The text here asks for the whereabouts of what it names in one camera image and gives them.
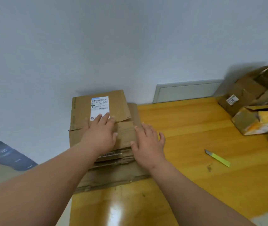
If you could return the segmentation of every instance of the forearm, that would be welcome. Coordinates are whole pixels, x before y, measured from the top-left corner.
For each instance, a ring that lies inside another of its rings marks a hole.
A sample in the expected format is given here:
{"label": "forearm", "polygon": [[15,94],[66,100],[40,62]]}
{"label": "forearm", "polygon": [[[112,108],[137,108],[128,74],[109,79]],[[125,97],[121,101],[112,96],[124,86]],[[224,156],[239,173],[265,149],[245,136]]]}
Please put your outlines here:
{"label": "forearm", "polygon": [[251,226],[248,219],[182,175],[166,162],[151,175],[169,202],[180,226]]}
{"label": "forearm", "polygon": [[97,156],[74,146],[0,184],[0,225],[55,225]]}

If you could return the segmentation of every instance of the blue plastic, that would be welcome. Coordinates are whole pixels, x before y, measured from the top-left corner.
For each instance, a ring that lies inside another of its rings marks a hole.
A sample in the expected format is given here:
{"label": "blue plastic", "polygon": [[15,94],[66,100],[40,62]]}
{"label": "blue plastic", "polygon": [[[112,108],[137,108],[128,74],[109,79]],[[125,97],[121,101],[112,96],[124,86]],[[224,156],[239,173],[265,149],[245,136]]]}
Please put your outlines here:
{"label": "blue plastic", "polygon": [[33,160],[0,141],[0,164],[16,171],[26,171],[37,165]]}

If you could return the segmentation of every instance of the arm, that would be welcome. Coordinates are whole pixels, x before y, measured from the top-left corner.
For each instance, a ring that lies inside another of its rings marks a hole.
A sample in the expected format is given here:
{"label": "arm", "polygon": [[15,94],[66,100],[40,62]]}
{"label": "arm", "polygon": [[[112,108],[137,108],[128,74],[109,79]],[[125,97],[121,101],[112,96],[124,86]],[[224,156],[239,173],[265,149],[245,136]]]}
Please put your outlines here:
{"label": "arm", "polygon": [[0,184],[0,225],[55,225],[82,177],[112,150],[114,118],[85,120],[80,143],[23,175]]}
{"label": "arm", "polygon": [[147,169],[169,202],[179,225],[254,226],[248,219],[182,175],[163,153],[165,137],[150,125],[136,127],[139,148],[132,142],[136,161]]}

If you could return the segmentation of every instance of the yellow wooden table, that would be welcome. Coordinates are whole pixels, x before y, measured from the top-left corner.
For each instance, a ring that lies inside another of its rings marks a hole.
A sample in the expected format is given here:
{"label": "yellow wooden table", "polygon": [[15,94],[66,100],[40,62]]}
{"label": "yellow wooden table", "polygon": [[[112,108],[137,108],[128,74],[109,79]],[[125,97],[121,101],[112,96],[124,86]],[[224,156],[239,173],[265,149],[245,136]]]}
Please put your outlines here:
{"label": "yellow wooden table", "polygon": [[[165,134],[166,159],[185,176],[247,218],[268,212],[268,141],[264,135],[241,135],[214,98],[141,105],[139,112],[142,121]],[[229,160],[231,167],[204,149]],[[73,195],[70,226],[77,225],[177,222],[149,178]]]}

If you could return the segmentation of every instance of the hand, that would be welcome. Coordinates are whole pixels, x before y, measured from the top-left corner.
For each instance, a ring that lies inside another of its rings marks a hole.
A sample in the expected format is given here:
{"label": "hand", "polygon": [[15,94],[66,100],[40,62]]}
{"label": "hand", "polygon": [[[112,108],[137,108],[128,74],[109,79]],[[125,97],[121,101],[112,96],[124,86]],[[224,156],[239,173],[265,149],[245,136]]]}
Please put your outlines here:
{"label": "hand", "polygon": [[150,172],[166,162],[163,153],[165,137],[160,132],[158,140],[157,132],[151,125],[142,124],[142,126],[143,128],[135,126],[139,147],[134,141],[131,142],[131,147],[138,164]]}
{"label": "hand", "polygon": [[113,133],[115,118],[108,120],[110,114],[106,113],[103,118],[99,114],[89,127],[88,119],[85,118],[83,137],[80,144],[83,148],[91,150],[96,157],[111,151],[116,143],[117,133]]}

